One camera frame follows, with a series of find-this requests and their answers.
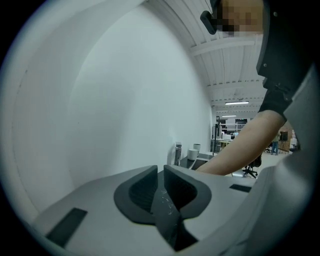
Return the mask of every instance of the forearm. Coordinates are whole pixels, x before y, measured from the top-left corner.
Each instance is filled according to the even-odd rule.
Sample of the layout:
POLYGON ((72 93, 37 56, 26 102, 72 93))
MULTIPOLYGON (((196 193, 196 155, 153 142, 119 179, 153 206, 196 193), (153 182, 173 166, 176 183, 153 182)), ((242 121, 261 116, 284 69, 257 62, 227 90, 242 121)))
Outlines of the forearm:
POLYGON ((228 175, 254 161, 270 144, 284 124, 283 118, 270 110, 259 113, 217 156, 197 171, 228 175))

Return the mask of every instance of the person standing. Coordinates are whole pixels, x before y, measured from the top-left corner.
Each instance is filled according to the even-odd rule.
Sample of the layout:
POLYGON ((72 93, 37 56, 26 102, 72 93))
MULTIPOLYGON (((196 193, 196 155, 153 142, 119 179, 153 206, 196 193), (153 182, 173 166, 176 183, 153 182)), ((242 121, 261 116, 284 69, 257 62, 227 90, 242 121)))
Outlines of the person standing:
POLYGON ((279 144, 279 137, 280 137, 280 133, 278 132, 278 134, 274 137, 273 141, 272 141, 272 150, 271 150, 271 155, 274 154, 275 151, 275 155, 278 155, 278 144, 279 144))

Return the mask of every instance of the white curved wall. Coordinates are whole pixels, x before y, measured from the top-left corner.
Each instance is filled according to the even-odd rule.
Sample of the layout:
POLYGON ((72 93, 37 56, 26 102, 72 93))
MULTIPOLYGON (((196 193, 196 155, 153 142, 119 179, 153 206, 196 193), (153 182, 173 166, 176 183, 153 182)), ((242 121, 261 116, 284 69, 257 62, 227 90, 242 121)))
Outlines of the white curved wall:
POLYGON ((209 150, 211 104, 192 59, 171 30, 139 6, 87 56, 68 113, 68 163, 75 187, 173 160, 194 143, 209 150))
POLYGON ((1 182, 27 222, 74 189, 65 144, 72 87, 100 36, 142 2, 47 2, 11 47, 0 76, 1 182))

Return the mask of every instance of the fluorescent light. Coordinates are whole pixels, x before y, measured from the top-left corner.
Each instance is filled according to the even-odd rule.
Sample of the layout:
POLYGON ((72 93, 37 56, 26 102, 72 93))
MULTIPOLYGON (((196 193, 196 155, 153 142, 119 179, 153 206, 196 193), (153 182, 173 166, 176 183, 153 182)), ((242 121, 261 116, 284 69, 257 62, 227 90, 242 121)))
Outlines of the fluorescent light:
POLYGON ((227 102, 226 105, 248 104, 249 101, 227 102))

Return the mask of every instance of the black sleeve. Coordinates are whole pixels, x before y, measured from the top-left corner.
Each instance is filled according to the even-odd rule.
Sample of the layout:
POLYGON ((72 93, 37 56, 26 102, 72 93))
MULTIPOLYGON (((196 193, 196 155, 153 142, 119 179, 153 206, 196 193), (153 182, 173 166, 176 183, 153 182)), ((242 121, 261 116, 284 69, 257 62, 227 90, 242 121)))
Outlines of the black sleeve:
POLYGON ((284 94, 279 90, 267 90, 264 100, 258 112, 273 110, 280 114, 287 121, 284 111, 291 104, 291 100, 285 100, 284 94))

